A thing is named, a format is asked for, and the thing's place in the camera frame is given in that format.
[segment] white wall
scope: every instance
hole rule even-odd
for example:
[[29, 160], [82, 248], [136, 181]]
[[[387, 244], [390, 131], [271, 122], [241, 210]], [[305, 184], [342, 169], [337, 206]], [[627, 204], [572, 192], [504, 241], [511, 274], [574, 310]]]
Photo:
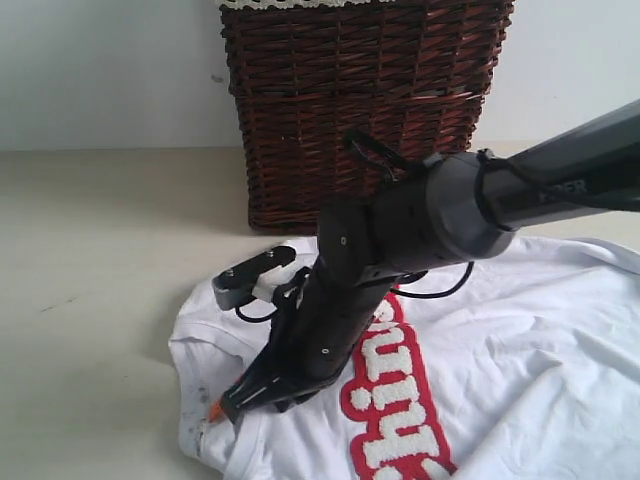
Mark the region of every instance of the white wall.
[[[640, 97], [640, 2], [516, 7], [476, 141]], [[0, 0], [0, 150], [239, 144], [220, 28], [213, 0]]]

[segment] white t-shirt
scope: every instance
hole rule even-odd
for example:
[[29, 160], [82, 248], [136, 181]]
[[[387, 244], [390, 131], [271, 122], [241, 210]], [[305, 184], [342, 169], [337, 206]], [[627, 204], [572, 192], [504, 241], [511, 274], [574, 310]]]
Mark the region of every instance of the white t-shirt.
[[[313, 260], [315, 242], [291, 243]], [[446, 290], [464, 266], [406, 286]], [[455, 295], [390, 295], [339, 380], [279, 414], [208, 423], [269, 324], [216, 305], [211, 279], [170, 348], [179, 443], [225, 479], [640, 478], [640, 255], [519, 238]], [[263, 305], [262, 313], [270, 309]]]

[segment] brown wicker basket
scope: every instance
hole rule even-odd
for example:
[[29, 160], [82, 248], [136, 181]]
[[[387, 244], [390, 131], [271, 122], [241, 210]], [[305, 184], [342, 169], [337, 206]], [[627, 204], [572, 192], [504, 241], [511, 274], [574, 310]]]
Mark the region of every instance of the brown wicker basket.
[[348, 129], [410, 160], [467, 149], [512, 11], [513, 0], [222, 7], [250, 225], [314, 233], [333, 195], [371, 193], [379, 174], [343, 148]]

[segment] beige table surface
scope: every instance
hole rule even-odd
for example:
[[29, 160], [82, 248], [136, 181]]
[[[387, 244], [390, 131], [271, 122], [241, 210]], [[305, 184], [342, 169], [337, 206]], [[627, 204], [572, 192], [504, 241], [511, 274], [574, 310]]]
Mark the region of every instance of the beige table surface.
[[[235, 149], [0, 155], [1, 479], [216, 478], [178, 449], [167, 339], [196, 282], [278, 240], [244, 185]], [[530, 232], [640, 249], [639, 224]]]

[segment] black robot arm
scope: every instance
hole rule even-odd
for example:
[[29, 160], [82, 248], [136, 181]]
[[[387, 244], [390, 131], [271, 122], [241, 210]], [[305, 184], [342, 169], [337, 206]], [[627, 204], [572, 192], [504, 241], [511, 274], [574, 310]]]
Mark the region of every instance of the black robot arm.
[[[394, 286], [496, 256], [522, 226], [640, 211], [640, 102], [506, 160], [489, 151], [433, 160], [369, 200], [323, 209], [313, 268], [274, 295], [267, 345], [221, 399], [232, 421], [266, 404], [284, 411], [333, 383]], [[226, 294], [216, 289], [221, 305]]]

